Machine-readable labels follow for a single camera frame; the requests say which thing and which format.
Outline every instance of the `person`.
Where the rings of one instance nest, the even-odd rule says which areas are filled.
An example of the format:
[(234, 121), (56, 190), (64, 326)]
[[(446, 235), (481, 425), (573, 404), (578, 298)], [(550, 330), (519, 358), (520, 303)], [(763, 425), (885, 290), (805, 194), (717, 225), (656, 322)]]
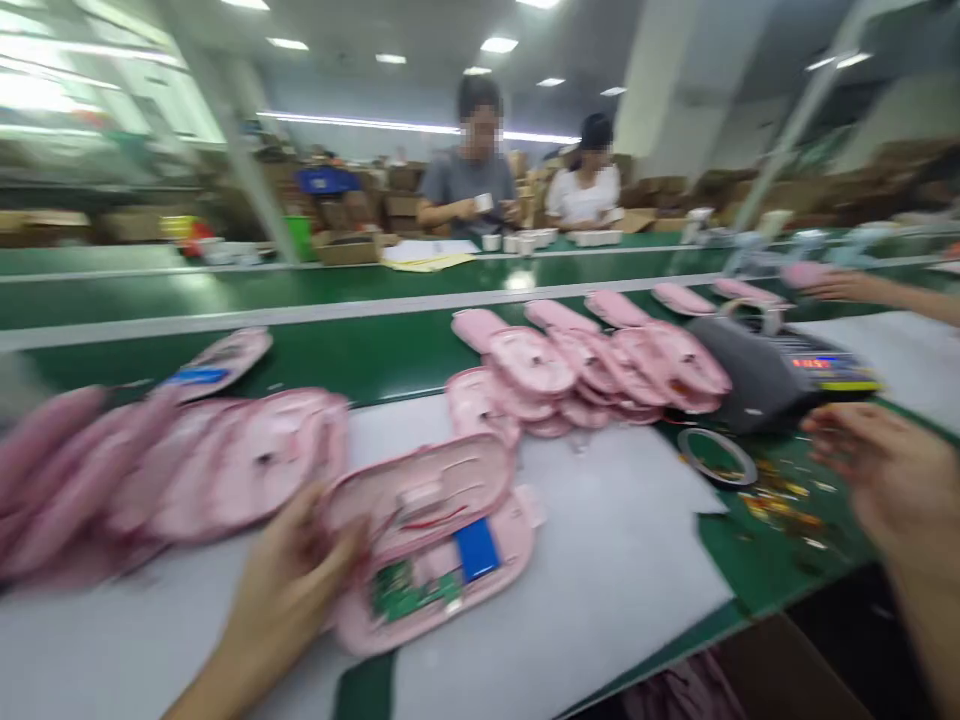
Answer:
[[(506, 158), (497, 151), (503, 102), (497, 84), (481, 75), (465, 75), (457, 93), (461, 126), (458, 147), (434, 155), (420, 183), (417, 222), (424, 229), (447, 223), (454, 237), (499, 233), (518, 225), (517, 191)], [(491, 207), (477, 206), (490, 195)]]
[(819, 300), (888, 305), (960, 327), (960, 298), (859, 271), (833, 271), (804, 290)]
[(872, 403), (814, 410), (813, 459), (850, 488), (944, 718), (960, 717), (960, 463), (938, 435)]
[(620, 200), (620, 173), (610, 164), (613, 125), (602, 113), (590, 115), (580, 133), (579, 157), (560, 170), (547, 193), (547, 220), (561, 232), (605, 230), (608, 210)]
[[(960, 459), (938, 435), (872, 403), (823, 406), (801, 429), (813, 460), (849, 486), (943, 717), (960, 717)], [(322, 492), (307, 487), (263, 531), (220, 642), (164, 720), (242, 717), (320, 633), (369, 542), (369, 522), (357, 522), (319, 565), (309, 561)]]
[(323, 489), (314, 483), (298, 493), (258, 538), (219, 643), (164, 720), (243, 717), (320, 634), (369, 535), (369, 523), (356, 522), (322, 562), (312, 562), (311, 526)]

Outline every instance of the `blue crate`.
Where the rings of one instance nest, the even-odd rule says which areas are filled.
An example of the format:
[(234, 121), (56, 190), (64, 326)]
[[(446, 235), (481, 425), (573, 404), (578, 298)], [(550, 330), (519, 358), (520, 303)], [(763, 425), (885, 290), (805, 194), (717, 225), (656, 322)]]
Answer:
[(308, 195), (338, 195), (360, 189), (360, 180), (349, 170), (335, 167), (307, 168), (297, 173), (300, 190)]

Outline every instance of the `electronic display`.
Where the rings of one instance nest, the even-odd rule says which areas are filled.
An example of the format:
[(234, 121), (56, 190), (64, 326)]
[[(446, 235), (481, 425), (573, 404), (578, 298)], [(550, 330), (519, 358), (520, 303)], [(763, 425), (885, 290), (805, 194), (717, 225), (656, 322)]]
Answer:
[(832, 367), (836, 367), (837, 358), (794, 358), (793, 364), (797, 367), (809, 368), (811, 370), (829, 370)]

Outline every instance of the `gray t-shirt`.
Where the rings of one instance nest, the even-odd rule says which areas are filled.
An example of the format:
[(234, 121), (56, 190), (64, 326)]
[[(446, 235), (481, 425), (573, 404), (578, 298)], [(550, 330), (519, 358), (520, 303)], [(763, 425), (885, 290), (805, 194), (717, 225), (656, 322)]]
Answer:
[(494, 154), (476, 162), (464, 158), (457, 148), (440, 150), (434, 154), (420, 183), (420, 195), (434, 205), (449, 205), (484, 193), (493, 197), (493, 210), (471, 223), (454, 219), (450, 223), (454, 237), (501, 232), (503, 209), (500, 201), (515, 200), (517, 196), (506, 159)]

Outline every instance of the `paper sheet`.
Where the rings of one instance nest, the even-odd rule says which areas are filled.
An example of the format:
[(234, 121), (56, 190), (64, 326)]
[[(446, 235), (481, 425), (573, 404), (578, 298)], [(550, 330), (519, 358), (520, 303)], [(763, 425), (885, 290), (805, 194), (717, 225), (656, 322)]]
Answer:
[[(451, 436), (440, 395), (355, 410), (350, 466)], [(518, 481), (547, 511), (533, 562), (400, 652), (396, 718), (437, 707), (550, 717), (731, 597), (695, 530), (695, 512), (723, 505), (654, 430), (611, 427), (580, 453), (569, 439), (528, 438), (521, 462)], [(214, 646), (253, 537), (177, 551), (88, 592), (0, 599), (0, 717), (155, 720)], [(321, 639), (254, 717), (330, 717), (341, 673), (358, 662)]]
[(960, 434), (960, 331), (908, 312), (796, 323), (861, 355), (886, 386), (883, 397)]
[(403, 240), (383, 249), (389, 262), (421, 262), (441, 255), (472, 255), (480, 252), (470, 240)]

